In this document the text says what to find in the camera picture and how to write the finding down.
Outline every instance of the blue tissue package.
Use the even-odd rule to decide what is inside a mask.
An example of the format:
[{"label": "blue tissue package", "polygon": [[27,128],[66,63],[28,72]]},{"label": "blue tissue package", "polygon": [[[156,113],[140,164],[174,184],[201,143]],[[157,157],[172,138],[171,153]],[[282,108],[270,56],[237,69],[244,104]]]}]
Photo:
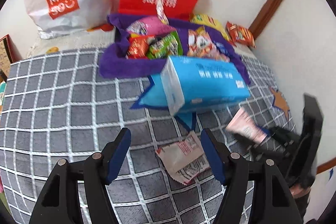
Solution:
[{"label": "blue tissue package", "polygon": [[220,109],[250,97],[233,63],[169,56],[160,75],[171,115]]}]

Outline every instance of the hi logo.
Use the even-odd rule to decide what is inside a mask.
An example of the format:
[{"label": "hi logo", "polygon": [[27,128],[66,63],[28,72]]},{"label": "hi logo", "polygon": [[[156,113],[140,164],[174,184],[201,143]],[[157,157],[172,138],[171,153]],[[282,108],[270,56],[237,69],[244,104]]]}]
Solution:
[{"label": "hi logo", "polygon": [[49,15],[55,19],[72,11],[78,10],[78,0],[46,0],[49,6]]}]

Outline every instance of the metal screw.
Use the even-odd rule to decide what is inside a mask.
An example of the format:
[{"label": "metal screw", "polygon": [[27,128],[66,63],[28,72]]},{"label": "metal screw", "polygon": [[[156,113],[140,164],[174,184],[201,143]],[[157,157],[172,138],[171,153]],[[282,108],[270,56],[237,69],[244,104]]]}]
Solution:
[{"label": "metal screw", "polygon": [[94,154],[92,155],[92,158],[94,158],[95,160],[100,159],[100,157],[101,157],[101,153],[99,153],[99,152],[94,153]]},{"label": "metal screw", "polygon": [[233,153],[231,153],[231,158],[233,158],[233,159],[239,159],[240,155],[238,153],[236,153],[236,152],[233,152]]},{"label": "metal screw", "polygon": [[272,165],[274,165],[274,161],[271,160],[271,159],[267,159],[266,164],[269,165],[269,166],[272,166]]},{"label": "metal screw", "polygon": [[65,160],[65,159],[60,159],[58,162],[58,165],[64,165],[64,164],[66,164],[67,163],[67,161]]}]

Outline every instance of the star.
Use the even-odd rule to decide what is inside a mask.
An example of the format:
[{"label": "star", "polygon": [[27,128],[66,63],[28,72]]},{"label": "star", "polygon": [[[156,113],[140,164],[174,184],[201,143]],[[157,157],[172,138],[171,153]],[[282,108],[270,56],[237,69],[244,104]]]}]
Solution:
[{"label": "star", "polygon": [[286,100],[282,97],[282,93],[277,90],[275,91],[273,88],[269,87],[269,90],[273,93],[274,95],[274,100],[273,100],[273,106],[282,110],[283,113],[285,114],[285,117],[287,121],[289,120],[289,106],[286,102]]}]

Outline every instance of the checkered tablecloth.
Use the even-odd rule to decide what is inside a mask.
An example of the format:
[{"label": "checkered tablecloth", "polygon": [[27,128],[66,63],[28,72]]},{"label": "checkered tablecloth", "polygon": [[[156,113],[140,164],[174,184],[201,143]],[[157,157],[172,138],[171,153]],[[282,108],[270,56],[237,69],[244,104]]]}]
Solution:
[{"label": "checkered tablecloth", "polygon": [[[147,78],[103,79],[98,60],[103,49],[84,49],[33,57],[13,64],[7,81],[0,124],[0,172],[14,219],[28,224],[36,199],[53,166],[61,158],[78,161],[113,141],[122,127],[132,142],[119,176],[107,186],[122,224],[212,223],[225,188],[211,170],[189,186],[172,180],[155,155],[162,145],[188,133],[167,111],[129,107],[149,85]],[[277,88],[272,71],[243,57],[252,84],[251,97],[221,111],[197,115],[196,133],[211,128],[231,151],[250,155],[225,130],[240,107],[264,127],[294,129],[291,115],[273,108],[269,86]],[[272,139],[264,145],[275,149]],[[241,223],[249,217],[253,182],[249,182]],[[90,223],[83,182],[79,198]]]}]

